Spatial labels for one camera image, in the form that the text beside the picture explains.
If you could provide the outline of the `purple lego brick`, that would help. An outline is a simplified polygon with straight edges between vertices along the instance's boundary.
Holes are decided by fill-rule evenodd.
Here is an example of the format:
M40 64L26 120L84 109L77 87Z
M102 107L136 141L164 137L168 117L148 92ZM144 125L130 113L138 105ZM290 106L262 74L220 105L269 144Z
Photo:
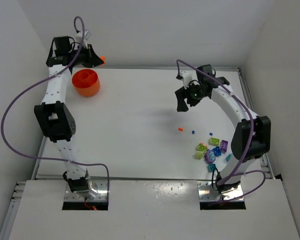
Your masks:
M226 153L227 152L227 150L228 150L228 144L229 144L229 142L227 140L223 140L223 139L221 140L220 151L222 153Z

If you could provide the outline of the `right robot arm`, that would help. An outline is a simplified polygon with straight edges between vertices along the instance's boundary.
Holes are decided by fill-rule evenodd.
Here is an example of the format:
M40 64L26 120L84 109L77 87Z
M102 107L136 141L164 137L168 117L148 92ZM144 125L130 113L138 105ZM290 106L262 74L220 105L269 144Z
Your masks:
M211 65L194 67L197 78L178 70L176 79L183 86L175 91L178 112L187 112L204 98L215 102L232 122L235 131L231 140L232 156L217 173L214 181L218 193L236 188L241 177L252 164L270 150L271 120L259 116L234 94L225 77L216 77Z

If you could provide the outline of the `purple flower lego piece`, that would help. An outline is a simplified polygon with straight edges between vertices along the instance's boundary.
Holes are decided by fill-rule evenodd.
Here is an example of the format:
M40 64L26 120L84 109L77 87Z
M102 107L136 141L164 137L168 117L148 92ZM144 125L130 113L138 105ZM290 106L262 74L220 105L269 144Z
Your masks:
M208 149L204 155L204 159L208 164L213 164L216 160L216 156L213 150Z

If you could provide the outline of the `orange divided container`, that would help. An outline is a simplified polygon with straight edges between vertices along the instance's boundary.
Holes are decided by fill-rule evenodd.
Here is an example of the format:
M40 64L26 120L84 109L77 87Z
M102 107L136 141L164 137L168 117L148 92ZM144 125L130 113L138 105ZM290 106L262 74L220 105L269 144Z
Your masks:
M98 74L87 68L76 72L71 82L77 93L83 97L96 95L101 87Z

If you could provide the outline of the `orange flower lego piece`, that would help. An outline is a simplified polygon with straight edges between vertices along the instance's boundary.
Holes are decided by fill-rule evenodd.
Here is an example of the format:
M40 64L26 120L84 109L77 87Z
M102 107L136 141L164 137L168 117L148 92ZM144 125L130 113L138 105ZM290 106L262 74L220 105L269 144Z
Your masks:
M101 65L101 67L103 67L106 64L106 57L105 56L101 56L100 58L103 61L103 64Z

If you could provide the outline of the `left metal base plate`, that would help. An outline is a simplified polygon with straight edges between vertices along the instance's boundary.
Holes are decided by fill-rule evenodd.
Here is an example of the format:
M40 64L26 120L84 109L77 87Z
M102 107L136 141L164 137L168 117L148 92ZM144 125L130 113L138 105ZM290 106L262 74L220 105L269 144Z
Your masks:
M71 192L69 185L66 185L64 198L65 202L106 202L108 194L108 184L104 179L93 179L91 190L88 193Z

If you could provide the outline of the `lime green lego brick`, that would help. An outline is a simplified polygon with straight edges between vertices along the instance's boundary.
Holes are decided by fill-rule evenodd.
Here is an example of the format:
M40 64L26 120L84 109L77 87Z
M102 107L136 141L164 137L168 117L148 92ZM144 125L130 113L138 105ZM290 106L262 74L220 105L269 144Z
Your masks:
M219 146L220 142L221 142L221 140L219 138L211 137L209 139L209 144L212 146Z
M208 150L208 147L204 145L202 142L199 143L196 147L197 152L206 152Z

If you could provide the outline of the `metal base plate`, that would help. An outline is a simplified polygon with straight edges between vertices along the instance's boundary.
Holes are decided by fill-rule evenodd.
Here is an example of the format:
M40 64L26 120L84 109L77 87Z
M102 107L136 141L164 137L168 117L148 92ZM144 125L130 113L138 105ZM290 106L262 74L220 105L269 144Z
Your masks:
M91 190L88 193L71 192L69 185L66 185L64 198L65 202L106 202L108 194L108 184L104 179L93 179Z
M243 190L240 184L237 188L231 188L230 190L222 191L221 193L213 189L211 181L198 181L197 187L199 201L204 203L231 200L243 195Z

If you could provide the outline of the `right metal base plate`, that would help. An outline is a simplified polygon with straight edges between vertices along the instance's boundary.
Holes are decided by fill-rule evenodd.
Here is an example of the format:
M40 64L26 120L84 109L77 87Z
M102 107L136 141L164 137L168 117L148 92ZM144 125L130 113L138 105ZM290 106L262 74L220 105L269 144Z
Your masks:
M222 191L221 193L213 189L211 181L198 181L197 187L199 201L204 203L231 200L243 195L243 190L240 184L237 188L231 188L230 190Z

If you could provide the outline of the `light green lego brick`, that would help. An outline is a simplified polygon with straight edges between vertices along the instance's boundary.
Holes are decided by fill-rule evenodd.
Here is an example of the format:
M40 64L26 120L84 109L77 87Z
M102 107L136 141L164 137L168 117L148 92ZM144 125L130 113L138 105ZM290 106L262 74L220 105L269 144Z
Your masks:
M194 158L197 159L197 160L200 160L204 157L204 155L205 155L204 151L197 151L194 155Z

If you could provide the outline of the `teal lego brick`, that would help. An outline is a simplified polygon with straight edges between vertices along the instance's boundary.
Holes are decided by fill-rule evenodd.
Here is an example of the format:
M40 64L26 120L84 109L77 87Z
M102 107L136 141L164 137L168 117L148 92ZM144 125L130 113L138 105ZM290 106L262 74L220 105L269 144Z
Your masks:
M207 170L209 173L212 173L215 168L216 168L216 165L214 163L210 163L207 165Z
M225 158L225 160L226 160L227 162L229 162L232 156L233 156L233 154L230 153L230 154Z

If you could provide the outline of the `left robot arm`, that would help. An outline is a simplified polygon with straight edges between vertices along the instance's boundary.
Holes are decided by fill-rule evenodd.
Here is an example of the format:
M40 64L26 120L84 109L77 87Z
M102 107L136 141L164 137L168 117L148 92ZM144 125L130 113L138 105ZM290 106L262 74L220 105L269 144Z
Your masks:
M57 147L65 159L64 180L72 193L88 196L93 191L93 184L85 166L76 164L73 136L76 122L65 104L68 81L73 67L82 65L94 68L104 64L96 55L91 44L84 44L75 49L70 36L55 37L52 40L46 65L49 80L44 98L34 106L34 114L45 137Z

